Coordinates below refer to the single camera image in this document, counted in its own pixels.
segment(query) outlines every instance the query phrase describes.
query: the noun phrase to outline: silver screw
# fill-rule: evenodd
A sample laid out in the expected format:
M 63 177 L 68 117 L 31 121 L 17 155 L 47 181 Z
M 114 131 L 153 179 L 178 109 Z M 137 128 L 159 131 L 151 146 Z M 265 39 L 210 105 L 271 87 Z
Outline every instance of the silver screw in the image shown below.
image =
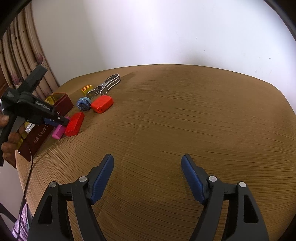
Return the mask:
M 56 185 L 57 185 L 56 182 L 51 182 L 51 183 L 49 184 L 49 187 L 54 188 Z
M 239 185 L 242 187 L 242 188 L 245 188 L 247 185 L 246 185 L 246 183 L 244 183 L 244 182 L 239 182 Z
M 79 182 L 83 183 L 87 180 L 87 177 L 86 176 L 82 176 L 79 178 Z
M 211 182 L 215 182 L 215 181 L 217 181 L 217 178 L 215 176 L 209 176 L 209 180 Z

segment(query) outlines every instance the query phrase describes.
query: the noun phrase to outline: wooden table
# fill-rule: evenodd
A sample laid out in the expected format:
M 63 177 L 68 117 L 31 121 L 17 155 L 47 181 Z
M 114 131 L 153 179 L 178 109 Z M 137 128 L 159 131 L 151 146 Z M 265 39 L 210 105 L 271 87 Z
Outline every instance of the wooden table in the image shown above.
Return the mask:
M 181 156 L 190 153 L 222 181 L 245 181 L 270 240 L 277 240 L 296 211 L 296 121 L 282 93 L 250 76 L 189 65 L 101 71 L 74 78 L 58 92 L 76 103 L 83 86 L 114 73 L 121 76 L 109 92 L 114 105 L 103 114 L 85 112 L 77 136 L 50 137 L 36 155 L 27 195 L 32 212 L 49 182 L 73 182 L 110 153 L 114 171 L 93 207 L 107 240 L 189 240 L 202 211 L 180 167 Z M 17 157 L 22 186 L 29 167 Z M 68 206 L 75 240 L 81 240 Z

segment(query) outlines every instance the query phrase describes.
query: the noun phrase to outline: fingernail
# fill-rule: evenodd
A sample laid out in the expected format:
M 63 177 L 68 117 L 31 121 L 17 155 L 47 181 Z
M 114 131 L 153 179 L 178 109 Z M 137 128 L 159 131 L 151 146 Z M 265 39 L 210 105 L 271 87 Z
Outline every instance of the fingernail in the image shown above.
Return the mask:
M 4 116 L 2 116 L 2 120 L 3 120 L 3 121 L 8 121 L 8 119 L 9 119 L 9 116 L 8 116 L 8 115 L 4 115 Z

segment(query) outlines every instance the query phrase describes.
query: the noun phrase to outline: white wall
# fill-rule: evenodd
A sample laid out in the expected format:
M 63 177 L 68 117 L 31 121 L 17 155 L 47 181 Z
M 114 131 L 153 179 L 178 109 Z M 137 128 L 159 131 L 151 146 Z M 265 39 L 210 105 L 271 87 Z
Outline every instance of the white wall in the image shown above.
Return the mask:
M 23 194 L 17 170 L 4 161 L 3 167 L 0 168 L 0 203 L 16 218 Z M 9 229 L 12 230 L 13 223 L 6 216 L 1 216 Z
M 296 42 L 263 0 L 33 0 L 60 84 L 140 64 L 195 64 L 254 76 L 296 110 Z

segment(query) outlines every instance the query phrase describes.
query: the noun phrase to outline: red block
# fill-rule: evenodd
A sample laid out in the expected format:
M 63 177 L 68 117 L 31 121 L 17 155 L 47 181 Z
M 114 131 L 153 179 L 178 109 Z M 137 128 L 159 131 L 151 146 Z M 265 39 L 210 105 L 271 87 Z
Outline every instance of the red block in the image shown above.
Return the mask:
M 77 135 L 82 125 L 83 119 L 84 119 L 83 112 L 78 112 L 74 114 L 71 117 L 69 124 L 67 125 L 67 128 L 65 130 L 65 135 L 68 137 Z
M 108 95 L 102 95 L 91 104 L 93 111 L 103 113 L 113 105 L 113 99 Z

